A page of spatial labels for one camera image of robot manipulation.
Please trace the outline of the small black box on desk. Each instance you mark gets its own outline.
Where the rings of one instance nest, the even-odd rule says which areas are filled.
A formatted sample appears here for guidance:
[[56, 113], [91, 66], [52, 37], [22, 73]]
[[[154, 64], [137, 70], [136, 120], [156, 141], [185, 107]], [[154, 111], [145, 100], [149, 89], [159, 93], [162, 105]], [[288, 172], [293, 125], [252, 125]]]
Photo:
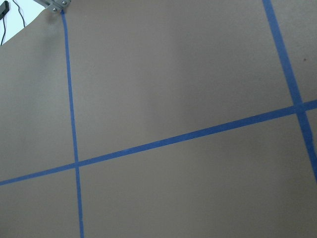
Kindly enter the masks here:
[[3, 19], [5, 15], [9, 12], [10, 7], [9, 7], [9, 2], [5, 0], [1, 5], [0, 5], [0, 19]]

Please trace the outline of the aluminium frame post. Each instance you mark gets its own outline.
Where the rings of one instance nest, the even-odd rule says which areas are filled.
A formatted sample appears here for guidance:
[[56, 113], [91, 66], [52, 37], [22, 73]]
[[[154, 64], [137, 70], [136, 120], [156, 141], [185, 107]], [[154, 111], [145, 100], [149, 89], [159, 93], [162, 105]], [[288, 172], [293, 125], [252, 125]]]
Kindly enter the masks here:
[[67, 8], [71, 0], [34, 0], [36, 3], [48, 9], [51, 12], [60, 12]]

